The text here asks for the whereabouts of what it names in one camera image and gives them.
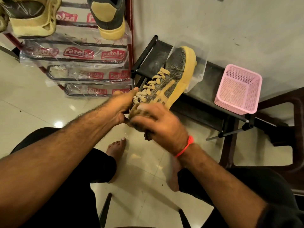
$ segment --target hand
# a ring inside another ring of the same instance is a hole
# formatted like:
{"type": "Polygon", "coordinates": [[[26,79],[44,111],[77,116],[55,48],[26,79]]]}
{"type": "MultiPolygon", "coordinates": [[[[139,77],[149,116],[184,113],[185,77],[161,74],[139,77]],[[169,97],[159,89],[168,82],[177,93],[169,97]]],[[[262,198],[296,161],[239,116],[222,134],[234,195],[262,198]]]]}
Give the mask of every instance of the hand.
{"type": "Polygon", "coordinates": [[[188,132],[180,120],[162,103],[141,103],[137,109],[148,112],[151,117],[135,116],[131,123],[140,124],[152,132],[152,139],[173,155],[188,144],[188,132]]]}
{"type": "Polygon", "coordinates": [[[138,92],[138,87],[130,90],[128,93],[115,91],[104,106],[114,114],[113,120],[115,124],[121,124],[125,121],[124,111],[128,110],[132,105],[133,97],[138,92]]]}

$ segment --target black sleeve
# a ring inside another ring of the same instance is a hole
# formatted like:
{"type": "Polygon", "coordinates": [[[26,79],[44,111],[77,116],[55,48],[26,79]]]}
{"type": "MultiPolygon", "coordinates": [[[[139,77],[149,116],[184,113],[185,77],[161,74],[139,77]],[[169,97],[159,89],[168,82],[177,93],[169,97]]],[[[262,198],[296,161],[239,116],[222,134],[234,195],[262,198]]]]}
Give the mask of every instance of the black sleeve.
{"type": "Polygon", "coordinates": [[[302,228],[304,227],[304,213],[286,206],[269,204],[262,212],[257,228],[302,228]]]}

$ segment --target wall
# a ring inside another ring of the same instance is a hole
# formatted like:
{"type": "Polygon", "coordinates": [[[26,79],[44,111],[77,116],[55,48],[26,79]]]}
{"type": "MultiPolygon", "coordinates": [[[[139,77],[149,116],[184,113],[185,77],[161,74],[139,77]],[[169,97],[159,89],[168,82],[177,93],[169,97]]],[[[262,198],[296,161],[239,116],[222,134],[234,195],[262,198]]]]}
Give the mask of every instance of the wall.
{"type": "Polygon", "coordinates": [[[263,77],[261,100],[304,86],[304,0],[133,0],[135,56],[153,35],[186,34],[210,46],[209,61],[263,77]]]}

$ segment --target beige shoelace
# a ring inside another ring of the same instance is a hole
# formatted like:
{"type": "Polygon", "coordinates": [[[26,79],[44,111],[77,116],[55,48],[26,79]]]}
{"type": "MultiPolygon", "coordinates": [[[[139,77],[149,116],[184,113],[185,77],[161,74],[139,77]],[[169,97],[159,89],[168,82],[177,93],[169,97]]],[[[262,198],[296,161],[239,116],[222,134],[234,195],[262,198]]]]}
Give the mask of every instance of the beige shoelace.
{"type": "Polygon", "coordinates": [[[136,95],[133,97],[133,102],[140,103],[140,102],[146,102],[147,99],[145,99],[145,96],[151,95],[151,89],[155,90],[155,84],[160,85],[161,84],[161,79],[165,79],[165,74],[170,75],[169,70],[166,70],[164,68],[160,68],[158,71],[157,75],[154,75],[151,81],[148,81],[148,86],[143,85],[143,91],[139,91],[136,93],[136,95]]]}

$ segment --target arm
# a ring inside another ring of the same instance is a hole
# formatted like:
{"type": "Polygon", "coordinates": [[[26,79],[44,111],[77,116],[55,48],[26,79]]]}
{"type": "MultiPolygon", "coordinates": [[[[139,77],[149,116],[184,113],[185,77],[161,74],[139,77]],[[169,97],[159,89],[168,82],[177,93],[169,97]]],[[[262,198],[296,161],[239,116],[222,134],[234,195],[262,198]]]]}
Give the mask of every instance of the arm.
{"type": "Polygon", "coordinates": [[[115,92],[100,107],[57,132],[0,160],[0,227],[17,227],[55,193],[115,125],[138,89],[115,92]]]}
{"type": "MultiPolygon", "coordinates": [[[[138,109],[152,118],[136,116],[131,123],[141,124],[153,132],[152,138],[176,155],[187,145],[188,133],[179,119],[162,104],[141,104],[138,109]]],[[[217,164],[199,145],[192,144],[179,156],[206,190],[230,227],[255,227],[267,203],[236,177],[217,164]]]]}

